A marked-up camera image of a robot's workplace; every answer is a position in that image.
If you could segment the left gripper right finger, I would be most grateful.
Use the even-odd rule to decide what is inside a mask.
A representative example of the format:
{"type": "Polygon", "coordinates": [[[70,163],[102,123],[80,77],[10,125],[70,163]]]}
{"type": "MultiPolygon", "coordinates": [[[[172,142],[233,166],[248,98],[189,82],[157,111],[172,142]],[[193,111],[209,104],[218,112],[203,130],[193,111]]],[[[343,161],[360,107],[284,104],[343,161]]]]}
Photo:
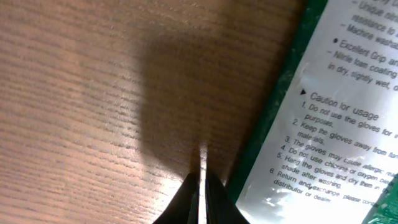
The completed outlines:
{"type": "Polygon", "coordinates": [[[249,224],[228,197],[218,176],[211,171],[206,172],[205,198],[208,224],[249,224]]]}

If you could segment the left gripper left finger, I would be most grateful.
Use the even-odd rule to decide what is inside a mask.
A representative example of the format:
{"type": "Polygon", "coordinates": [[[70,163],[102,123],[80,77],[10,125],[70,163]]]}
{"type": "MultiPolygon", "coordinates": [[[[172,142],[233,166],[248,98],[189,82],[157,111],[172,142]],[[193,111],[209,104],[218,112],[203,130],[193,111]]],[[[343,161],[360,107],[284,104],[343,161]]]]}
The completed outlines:
{"type": "Polygon", "coordinates": [[[164,212],[153,224],[198,224],[200,176],[189,173],[164,212]]]}

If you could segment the green white snack bag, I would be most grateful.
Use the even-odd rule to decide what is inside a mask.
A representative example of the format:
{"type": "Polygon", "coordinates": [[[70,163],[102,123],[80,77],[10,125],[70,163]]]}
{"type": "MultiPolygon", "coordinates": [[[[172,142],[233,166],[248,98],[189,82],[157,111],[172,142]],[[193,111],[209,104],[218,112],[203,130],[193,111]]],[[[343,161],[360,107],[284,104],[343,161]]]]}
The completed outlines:
{"type": "Polygon", "coordinates": [[[228,192],[249,223],[397,223],[397,0],[307,3],[228,192]]]}

